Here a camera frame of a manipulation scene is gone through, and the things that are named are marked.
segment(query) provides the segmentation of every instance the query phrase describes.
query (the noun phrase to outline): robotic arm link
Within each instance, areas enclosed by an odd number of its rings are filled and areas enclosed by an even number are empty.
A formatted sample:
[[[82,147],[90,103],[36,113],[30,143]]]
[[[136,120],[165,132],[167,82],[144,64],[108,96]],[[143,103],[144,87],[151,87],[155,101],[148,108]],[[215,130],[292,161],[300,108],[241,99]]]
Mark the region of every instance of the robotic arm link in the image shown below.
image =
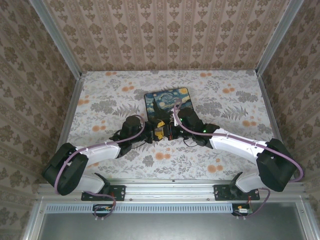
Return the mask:
[[[88,147],[63,144],[45,167],[42,176],[54,186],[57,194],[63,196],[72,191],[108,194],[108,191],[103,191],[108,181],[97,173],[97,177],[83,175],[86,166],[120,158],[131,150],[134,143],[151,144],[167,137],[169,141],[191,138],[199,146],[228,151],[254,163],[253,169],[238,173],[231,181],[230,189],[235,195],[258,188],[282,192],[297,168],[300,177],[295,182],[302,178],[301,167],[292,160],[281,141],[274,138],[268,142],[257,141],[235,135],[215,124],[203,123],[191,108],[179,110],[178,104],[176,102],[169,122],[154,118],[145,122],[140,116],[133,115],[127,117],[122,129],[108,142]]]

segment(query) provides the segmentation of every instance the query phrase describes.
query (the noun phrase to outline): wall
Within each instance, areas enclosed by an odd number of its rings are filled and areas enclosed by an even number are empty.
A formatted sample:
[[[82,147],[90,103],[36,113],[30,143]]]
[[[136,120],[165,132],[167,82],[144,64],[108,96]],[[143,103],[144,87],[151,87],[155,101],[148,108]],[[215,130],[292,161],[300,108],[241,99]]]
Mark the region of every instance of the wall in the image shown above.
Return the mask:
[[[262,75],[282,139],[320,218],[320,1],[305,0]]]
[[[255,69],[289,0],[44,0],[82,71]]]
[[[19,239],[75,79],[27,0],[0,1],[0,239]]]

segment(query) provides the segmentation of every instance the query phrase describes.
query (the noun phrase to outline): floral tablecloth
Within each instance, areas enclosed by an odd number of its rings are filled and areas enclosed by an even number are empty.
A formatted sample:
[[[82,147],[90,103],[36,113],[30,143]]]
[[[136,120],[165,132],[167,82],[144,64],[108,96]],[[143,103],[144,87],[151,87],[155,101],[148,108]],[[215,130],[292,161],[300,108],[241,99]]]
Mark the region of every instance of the floral tablecloth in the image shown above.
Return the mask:
[[[273,137],[253,70],[94,71],[85,77],[68,142],[76,146],[103,142],[122,127],[127,116],[139,114],[147,120],[144,94],[176,88],[188,88],[204,123],[246,138],[268,141]],[[186,142],[195,145],[191,139]],[[117,179],[230,180],[252,167],[227,151],[165,139],[90,165],[85,173]]]

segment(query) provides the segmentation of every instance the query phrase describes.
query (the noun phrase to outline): starry night mouse pad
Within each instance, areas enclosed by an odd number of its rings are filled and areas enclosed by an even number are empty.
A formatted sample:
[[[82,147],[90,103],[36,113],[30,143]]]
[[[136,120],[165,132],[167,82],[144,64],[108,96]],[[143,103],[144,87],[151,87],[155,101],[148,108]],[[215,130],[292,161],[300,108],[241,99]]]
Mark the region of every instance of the starry night mouse pad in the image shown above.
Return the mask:
[[[185,87],[145,94],[144,100],[148,120],[151,121],[152,118],[155,118],[168,123],[171,118],[170,112],[177,99],[182,99],[180,109],[194,108],[188,89]]]

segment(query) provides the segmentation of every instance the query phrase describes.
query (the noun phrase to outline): gray leaf pattern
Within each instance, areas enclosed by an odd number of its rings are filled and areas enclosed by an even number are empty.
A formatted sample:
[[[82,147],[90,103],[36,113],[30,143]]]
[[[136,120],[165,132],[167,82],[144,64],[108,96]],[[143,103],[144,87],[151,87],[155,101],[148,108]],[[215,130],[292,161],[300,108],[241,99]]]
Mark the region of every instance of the gray leaf pattern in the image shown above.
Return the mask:
[[[86,74],[68,141],[76,146],[101,143],[121,129],[128,116],[139,114],[147,120],[146,93],[176,88],[188,89],[204,123],[246,138],[273,137],[254,71],[98,71]],[[123,157],[88,166],[85,173],[118,179],[232,179],[253,167],[227,151],[188,147],[182,139],[140,144]]]

